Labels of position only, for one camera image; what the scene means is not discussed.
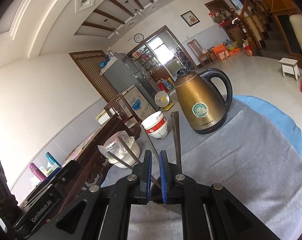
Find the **clock face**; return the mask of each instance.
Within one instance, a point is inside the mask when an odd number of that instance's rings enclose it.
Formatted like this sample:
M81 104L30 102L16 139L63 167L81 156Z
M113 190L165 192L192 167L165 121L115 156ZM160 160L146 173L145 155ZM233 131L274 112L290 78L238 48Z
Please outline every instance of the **clock face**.
M141 34L141 33L137 33L135 36L134 36L134 41L137 42L137 43L140 43L141 41L144 40L144 36Z

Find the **plastic bag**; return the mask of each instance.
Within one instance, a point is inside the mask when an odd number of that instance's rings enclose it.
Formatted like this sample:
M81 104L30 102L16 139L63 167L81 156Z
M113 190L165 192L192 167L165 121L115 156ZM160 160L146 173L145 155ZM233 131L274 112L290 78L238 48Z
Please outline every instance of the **plastic bag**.
M108 152L113 153L119 159L122 159L127 153L127 150L120 143L118 137L120 137L126 143L126 145L130 145L130 137L126 131L116 132L104 143L103 146L98 145L99 151L112 162L116 160L112 158L112 156Z

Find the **bolt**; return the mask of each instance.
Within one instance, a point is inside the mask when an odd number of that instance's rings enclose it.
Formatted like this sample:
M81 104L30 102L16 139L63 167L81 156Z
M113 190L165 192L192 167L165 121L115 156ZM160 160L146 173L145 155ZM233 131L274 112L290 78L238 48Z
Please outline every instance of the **bolt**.
M186 177L183 174L177 174L175 175L175 179L178 181L184 180Z
M137 178L138 178L137 175L135 175L135 174L130 174L130 175L128 176L128 181L135 181Z
M213 188L216 190L221 190L223 189L223 185L221 183L214 183Z
M100 189L100 187L99 187L98 185L91 185L91 186L89 187L89 190L90 190L91 192L97 192L99 189Z

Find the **electric kettle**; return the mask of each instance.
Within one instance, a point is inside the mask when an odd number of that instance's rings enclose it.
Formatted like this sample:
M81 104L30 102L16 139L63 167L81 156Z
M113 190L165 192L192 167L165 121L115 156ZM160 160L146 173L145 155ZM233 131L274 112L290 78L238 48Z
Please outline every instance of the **electric kettle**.
M175 90L191 128L199 134L219 129L227 119L232 102L232 85L227 75L217 68L208 68L201 76L184 68L177 74ZM220 78L226 86L226 101L212 83L213 77Z

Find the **striped curtain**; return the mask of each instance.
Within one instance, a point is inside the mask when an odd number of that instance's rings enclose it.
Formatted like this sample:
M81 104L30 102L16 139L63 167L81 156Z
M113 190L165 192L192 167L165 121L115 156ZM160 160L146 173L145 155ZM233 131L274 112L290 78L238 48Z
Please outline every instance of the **striped curtain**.
M111 83L100 75L100 63L106 59L102 50L73 52L69 55L107 103L118 94Z

